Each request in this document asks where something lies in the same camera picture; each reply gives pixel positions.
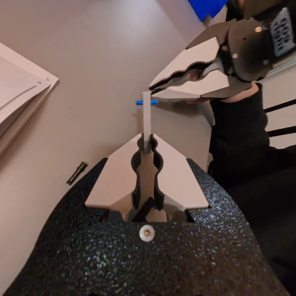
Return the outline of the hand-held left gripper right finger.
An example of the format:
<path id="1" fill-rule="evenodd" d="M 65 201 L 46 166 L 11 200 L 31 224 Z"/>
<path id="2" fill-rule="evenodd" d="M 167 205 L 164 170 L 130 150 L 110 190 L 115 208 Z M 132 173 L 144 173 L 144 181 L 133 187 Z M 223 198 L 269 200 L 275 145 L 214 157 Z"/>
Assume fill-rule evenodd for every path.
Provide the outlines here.
<path id="1" fill-rule="evenodd" d="M 191 221 L 189 211 L 209 208 L 187 158 L 161 139 L 151 135 L 154 177 L 154 204 L 166 221 Z"/>

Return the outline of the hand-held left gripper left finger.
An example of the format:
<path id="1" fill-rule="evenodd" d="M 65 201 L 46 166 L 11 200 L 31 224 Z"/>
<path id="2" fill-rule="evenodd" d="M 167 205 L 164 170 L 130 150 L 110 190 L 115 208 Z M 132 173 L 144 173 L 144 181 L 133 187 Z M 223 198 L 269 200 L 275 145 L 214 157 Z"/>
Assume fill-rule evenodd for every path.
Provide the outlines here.
<path id="1" fill-rule="evenodd" d="M 144 135 L 140 133 L 112 153 L 85 206 L 118 211 L 125 222 L 131 210 L 139 208 L 140 177 L 137 171 L 141 164 Z"/>

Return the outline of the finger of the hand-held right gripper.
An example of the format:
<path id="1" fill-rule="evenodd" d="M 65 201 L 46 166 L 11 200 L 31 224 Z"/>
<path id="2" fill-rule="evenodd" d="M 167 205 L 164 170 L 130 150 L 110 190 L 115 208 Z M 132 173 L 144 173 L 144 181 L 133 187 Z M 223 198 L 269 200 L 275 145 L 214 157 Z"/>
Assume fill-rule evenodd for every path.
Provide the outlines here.
<path id="1" fill-rule="evenodd" d="M 213 37 L 183 50 L 154 78 L 149 85 L 149 89 L 153 90 L 165 84 L 167 80 L 172 79 L 174 74 L 186 72 L 192 65 L 211 63 L 216 59 L 219 47 L 217 37 Z"/>
<path id="2" fill-rule="evenodd" d="M 229 79 L 219 69 L 208 72 L 205 77 L 196 81 L 186 81 L 178 86 L 169 86 L 151 95 L 154 99 L 194 100 L 202 95 L 229 87 Z"/>

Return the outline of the grey angled toy beam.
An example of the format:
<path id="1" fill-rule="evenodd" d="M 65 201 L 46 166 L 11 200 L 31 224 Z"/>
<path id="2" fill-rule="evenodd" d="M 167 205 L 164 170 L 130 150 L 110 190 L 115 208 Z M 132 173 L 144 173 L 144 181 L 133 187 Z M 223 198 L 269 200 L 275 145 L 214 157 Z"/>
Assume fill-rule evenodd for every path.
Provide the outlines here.
<path id="1" fill-rule="evenodd" d="M 144 152 L 151 151 L 151 91 L 144 91 L 143 96 L 143 136 Z"/>

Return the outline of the person's right forearm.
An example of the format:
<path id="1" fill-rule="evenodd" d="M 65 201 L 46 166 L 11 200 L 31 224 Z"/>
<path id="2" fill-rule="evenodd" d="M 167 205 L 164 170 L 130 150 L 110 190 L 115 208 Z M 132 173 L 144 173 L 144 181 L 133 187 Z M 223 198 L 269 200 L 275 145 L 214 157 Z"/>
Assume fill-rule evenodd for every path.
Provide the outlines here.
<path id="1" fill-rule="evenodd" d="M 271 171 L 272 148 L 265 131 L 262 84 L 257 92 L 237 102 L 212 100 L 215 124 L 210 153 L 213 178 L 224 189 L 264 176 Z"/>

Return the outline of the grey desk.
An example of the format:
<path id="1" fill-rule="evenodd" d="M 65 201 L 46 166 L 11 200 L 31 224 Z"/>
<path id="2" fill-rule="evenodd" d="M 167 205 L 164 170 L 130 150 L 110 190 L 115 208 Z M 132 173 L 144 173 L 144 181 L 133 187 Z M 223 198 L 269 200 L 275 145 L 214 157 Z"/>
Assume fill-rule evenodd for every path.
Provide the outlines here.
<path id="1" fill-rule="evenodd" d="M 203 30 L 187 1 L 1 1 L 1 43 L 60 81 L 1 156 L 1 295 L 76 168 L 142 132 L 136 100 Z"/>

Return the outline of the person's right hand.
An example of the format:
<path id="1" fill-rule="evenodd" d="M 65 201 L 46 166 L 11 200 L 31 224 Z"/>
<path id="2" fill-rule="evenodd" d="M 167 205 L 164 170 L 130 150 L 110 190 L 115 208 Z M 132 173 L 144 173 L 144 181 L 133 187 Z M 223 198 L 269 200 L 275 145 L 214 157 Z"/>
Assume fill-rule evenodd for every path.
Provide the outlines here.
<path id="1" fill-rule="evenodd" d="M 198 80 L 200 79 L 200 76 L 202 75 L 203 71 L 199 70 L 199 69 L 194 69 L 191 73 L 190 73 L 190 80 L 194 81 L 194 80 Z M 238 102 L 241 101 L 245 98 L 248 98 L 254 94 L 256 94 L 259 91 L 259 87 L 255 82 L 252 82 L 252 87 L 248 90 L 244 90 L 242 92 L 240 92 L 239 94 L 236 94 L 235 96 L 226 98 L 226 99 L 222 99 L 222 102 L 225 103 L 234 103 L 234 102 Z M 196 100 L 187 100 L 187 104 L 198 104 L 198 103 L 203 103 L 206 101 L 210 101 L 212 100 L 211 98 L 198 98 Z"/>

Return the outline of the black and grey toy pin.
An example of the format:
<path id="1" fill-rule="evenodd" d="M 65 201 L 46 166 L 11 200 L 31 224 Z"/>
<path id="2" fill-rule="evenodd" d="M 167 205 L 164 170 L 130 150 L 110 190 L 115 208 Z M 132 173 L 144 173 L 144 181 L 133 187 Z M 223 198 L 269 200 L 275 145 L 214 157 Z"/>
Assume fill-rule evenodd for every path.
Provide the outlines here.
<path id="1" fill-rule="evenodd" d="M 72 185 L 76 179 L 80 176 L 82 172 L 88 167 L 86 162 L 81 162 L 80 165 L 76 168 L 75 172 L 71 175 L 71 177 L 67 180 L 66 184 Z"/>

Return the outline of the blue plastic bin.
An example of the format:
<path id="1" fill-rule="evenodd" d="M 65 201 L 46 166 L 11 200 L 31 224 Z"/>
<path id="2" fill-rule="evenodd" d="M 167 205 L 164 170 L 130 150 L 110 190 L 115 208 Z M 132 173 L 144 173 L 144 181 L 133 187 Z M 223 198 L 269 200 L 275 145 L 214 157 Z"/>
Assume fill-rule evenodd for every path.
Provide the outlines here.
<path id="1" fill-rule="evenodd" d="M 226 5 L 227 0 L 188 0 L 199 20 L 214 18 Z"/>

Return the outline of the person in black sweatshirt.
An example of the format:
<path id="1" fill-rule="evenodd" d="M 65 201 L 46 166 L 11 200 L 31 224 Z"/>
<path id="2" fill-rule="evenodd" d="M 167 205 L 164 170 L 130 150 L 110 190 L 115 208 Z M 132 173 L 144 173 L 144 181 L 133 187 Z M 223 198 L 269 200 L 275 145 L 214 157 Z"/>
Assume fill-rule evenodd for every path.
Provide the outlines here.
<path id="1" fill-rule="evenodd" d="M 295 145 L 223 150 L 210 146 L 212 176 L 249 222 L 266 260 L 295 295 Z"/>

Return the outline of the white instruction booklet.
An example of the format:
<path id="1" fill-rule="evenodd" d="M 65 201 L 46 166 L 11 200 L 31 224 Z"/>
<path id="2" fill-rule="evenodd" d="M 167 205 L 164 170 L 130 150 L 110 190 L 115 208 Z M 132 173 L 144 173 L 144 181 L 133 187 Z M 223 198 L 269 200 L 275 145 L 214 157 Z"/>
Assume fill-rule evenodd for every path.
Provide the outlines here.
<path id="1" fill-rule="evenodd" d="M 0 154 L 58 83 L 56 76 L 0 44 Z"/>

